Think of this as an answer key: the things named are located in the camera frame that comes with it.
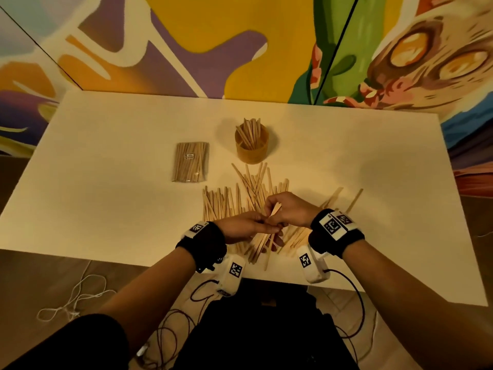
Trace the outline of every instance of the black pants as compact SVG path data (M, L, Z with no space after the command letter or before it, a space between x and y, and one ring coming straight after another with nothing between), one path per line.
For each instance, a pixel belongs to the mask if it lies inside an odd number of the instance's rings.
M270 296L276 306L264 306ZM244 279L236 295L213 301L174 369L358 369L332 317L302 286Z

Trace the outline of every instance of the plastic package of wooden sticks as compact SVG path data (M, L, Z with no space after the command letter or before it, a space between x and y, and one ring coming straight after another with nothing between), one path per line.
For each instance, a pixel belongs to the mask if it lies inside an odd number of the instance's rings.
M208 142L179 142L175 151L173 181L197 183L206 180Z

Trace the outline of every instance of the person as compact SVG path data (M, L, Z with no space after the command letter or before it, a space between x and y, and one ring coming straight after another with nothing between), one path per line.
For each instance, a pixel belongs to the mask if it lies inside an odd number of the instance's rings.
M340 256L363 286L384 321L424 369L492 369L493 339L456 308L372 247L361 231L341 242L322 223L320 211L292 193L267 198L271 217L246 212L207 223L185 236L169 255L125 286L100 309L65 327L7 366L7 369L128 367L170 310L196 270L226 254L226 245L256 233L281 234L286 224L311 227L309 242ZM358 368L328 314L301 286L272 284L276 306L260 303L243 280L236 295L213 301L176 358L175 369Z

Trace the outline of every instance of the round container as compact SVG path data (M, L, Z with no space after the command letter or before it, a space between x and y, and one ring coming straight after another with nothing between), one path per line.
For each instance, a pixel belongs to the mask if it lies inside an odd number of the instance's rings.
M267 157L269 147L269 131L264 125L260 125L260 145L261 147L254 150L243 148L243 140L238 130L235 131L236 153L238 158L249 165L256 165Z

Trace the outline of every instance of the colorful mural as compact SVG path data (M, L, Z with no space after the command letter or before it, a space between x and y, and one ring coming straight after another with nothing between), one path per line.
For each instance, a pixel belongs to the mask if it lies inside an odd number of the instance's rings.
M67 73L84 90L435 112L460 193L493 197L493 0L0 6L28 34L0 24L15 47L0 47L3 153L32 153L45 118L74 87ZM12 108L23 118L7 116Z

